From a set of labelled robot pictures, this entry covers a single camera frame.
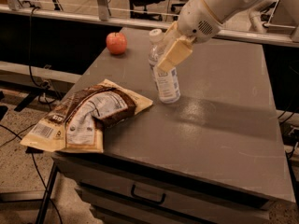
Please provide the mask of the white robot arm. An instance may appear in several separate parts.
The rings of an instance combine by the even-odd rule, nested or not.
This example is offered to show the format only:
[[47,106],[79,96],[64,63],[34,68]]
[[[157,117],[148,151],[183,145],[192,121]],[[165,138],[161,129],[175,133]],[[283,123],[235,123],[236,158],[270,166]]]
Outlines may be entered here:
[[[216,35],[236,13],[264,0],[189,0],[178,19],[165,33],[166,48],[157,67],[168,72],[192,54],[194,42],[203,43]],[[279,0],[299,23],[299,0]]]

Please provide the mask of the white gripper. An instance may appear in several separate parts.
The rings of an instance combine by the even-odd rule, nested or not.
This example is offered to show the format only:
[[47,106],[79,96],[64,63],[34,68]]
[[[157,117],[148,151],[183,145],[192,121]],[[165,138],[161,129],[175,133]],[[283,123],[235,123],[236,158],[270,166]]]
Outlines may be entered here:
[[157,67],[168,72],[192,54],[194,40],[207,42],[222,28],[205,0],[189,0],[164,33],[164,54]]

